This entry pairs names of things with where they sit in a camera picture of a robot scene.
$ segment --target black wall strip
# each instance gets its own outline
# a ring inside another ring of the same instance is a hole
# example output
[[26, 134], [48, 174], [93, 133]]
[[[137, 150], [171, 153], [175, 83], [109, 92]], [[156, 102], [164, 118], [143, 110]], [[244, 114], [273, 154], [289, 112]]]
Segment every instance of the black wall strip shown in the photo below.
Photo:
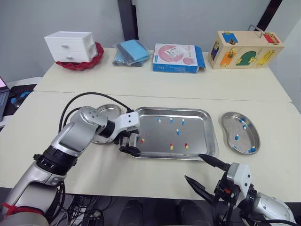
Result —
[[267, 9], [265, 10], [264, 14], [262, 15], [257, 27], [265, 31], [267, 29], [269, 23], [271, 22], [274, 14], [276, 13], [277, 9], [279, 8], [282, 0], [271, 0]]
[[118, 0], [124, 40], [139, 39], [136, 6], [131, 0]]

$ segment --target stainless steel tray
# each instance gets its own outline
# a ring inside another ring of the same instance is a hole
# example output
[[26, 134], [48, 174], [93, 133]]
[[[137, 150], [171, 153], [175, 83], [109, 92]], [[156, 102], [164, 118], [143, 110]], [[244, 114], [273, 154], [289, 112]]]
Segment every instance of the stainless steel tray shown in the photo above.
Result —
[[222, 126], [226, 131], [227, 143], [231, 150], [241, 154], [255, 154], [259, 151], [259, 134], [247, 117], [237, 112], [227, 112], [222, 116]]
[[[108, 105], [102, 105], [97, 108], [97, 111], [101, 114], [104, 114], [108, 117], [109, 120], [114, 120], [118, 118], [121, 115], [121, 109], [117, 105], [108, 104]], [[111, 140], [109, 138], [102, 137], [98, 134], [95, 134], [92, 138], [92, 142], [94, 144], [106, 144], [110, 143]]]
[[159, 107], [141, 107], [136, 111], [140, 117], [136, 144], [141, 151], [140, 157], [201, 161], [199, 153], [218, 154], [212, 120], [207, 112]]

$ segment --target cardboard box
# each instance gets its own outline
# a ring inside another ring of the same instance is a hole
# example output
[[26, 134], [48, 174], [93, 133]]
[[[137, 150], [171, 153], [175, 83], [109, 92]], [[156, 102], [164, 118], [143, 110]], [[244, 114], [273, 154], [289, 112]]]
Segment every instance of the cardboard box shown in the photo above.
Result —
[[193, 45], [156, 44], [153, 58], [153, 71], [197, 73], [205, 68], [202, 50]]

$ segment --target green shape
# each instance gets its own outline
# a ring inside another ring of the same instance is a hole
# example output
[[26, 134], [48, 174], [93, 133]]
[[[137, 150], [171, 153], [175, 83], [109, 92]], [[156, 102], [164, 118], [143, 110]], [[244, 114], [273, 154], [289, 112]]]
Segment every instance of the green shape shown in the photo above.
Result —
[[246, 52], [244, 53], [242, 56], [241, 56], [241, 61], [239, 64], [236, 64], [236, 66], [246, 66], [246, 65], [249, 65], [249, 61], [252, 57], [255, 57], [256, 56], [256, 52], [254, 51], [249, 51], [249, 52]]

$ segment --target white drawer organizer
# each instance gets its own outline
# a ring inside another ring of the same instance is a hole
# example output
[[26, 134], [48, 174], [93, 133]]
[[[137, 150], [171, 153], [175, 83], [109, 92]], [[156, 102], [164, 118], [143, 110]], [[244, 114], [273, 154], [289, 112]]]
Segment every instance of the white drawer organizer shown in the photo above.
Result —
[[55, 61], [90, 62], [97, 54], [91, 32], [56, 32], [44, 38]]

